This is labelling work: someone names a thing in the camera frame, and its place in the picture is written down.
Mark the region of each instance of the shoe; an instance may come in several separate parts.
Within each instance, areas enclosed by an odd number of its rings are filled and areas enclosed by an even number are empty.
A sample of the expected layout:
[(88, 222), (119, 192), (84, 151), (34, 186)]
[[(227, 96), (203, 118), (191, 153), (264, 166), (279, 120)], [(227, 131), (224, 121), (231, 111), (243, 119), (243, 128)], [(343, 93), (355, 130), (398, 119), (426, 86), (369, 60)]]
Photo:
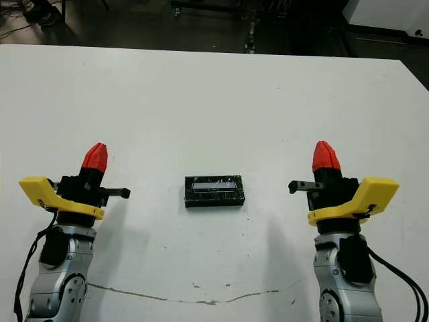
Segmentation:
[(39, 21), (45, 12), (39, 5), (34, 5), (29, 11), (25, 12), (23, 15), (28, 22)]
[(52, 7), (51, 10), (45, 13), (45, 15), (39, 20), (39, 25), (42, 27), (50, 27), (61, 20), (61, 13), (56, 9), (56, 7)]

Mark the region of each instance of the display screen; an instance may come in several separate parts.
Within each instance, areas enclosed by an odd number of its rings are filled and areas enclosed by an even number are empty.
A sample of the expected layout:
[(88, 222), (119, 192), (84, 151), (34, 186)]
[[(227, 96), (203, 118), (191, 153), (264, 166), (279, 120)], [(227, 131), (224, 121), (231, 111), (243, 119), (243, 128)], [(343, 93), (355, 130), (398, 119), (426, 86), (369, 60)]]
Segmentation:
[(233, 189), (237, 188), (235, 182), (199, 182), (192, 183), (192, 189)]

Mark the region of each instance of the red gripper tip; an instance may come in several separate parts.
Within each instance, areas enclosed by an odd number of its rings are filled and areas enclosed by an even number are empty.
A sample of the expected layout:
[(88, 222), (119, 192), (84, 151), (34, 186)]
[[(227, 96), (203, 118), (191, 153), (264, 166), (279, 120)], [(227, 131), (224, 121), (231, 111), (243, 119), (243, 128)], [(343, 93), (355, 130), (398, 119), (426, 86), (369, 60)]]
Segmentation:
[(334, 168), (341, 170), (340, 162), (336, 158), (334, 149), (326, 141), (317, 142), (313, 155), (313, 172), (320, 168)]
[(105, 144), (95, 144), (85, 156), (82, 168), (92, 168), (105, 172), (107, 167), (107, 148)]

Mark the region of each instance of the cart wheel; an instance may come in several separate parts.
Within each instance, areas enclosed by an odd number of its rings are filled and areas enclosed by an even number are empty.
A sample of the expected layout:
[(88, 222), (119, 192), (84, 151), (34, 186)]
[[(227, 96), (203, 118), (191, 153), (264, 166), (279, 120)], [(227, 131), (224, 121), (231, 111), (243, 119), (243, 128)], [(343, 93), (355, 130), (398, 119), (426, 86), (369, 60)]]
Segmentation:
[(173, 7), (172, 9), (174, 17), (178, 17), (182, 13), (182, 10), (179, 7)]

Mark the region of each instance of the black box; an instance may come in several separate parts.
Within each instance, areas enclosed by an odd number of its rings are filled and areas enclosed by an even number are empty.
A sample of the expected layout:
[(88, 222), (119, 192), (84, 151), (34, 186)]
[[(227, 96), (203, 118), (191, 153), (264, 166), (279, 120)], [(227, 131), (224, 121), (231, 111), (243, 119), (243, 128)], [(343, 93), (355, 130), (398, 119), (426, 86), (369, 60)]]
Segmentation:
[(185, 207), (241, 206), (241, 176), (186, 176)]

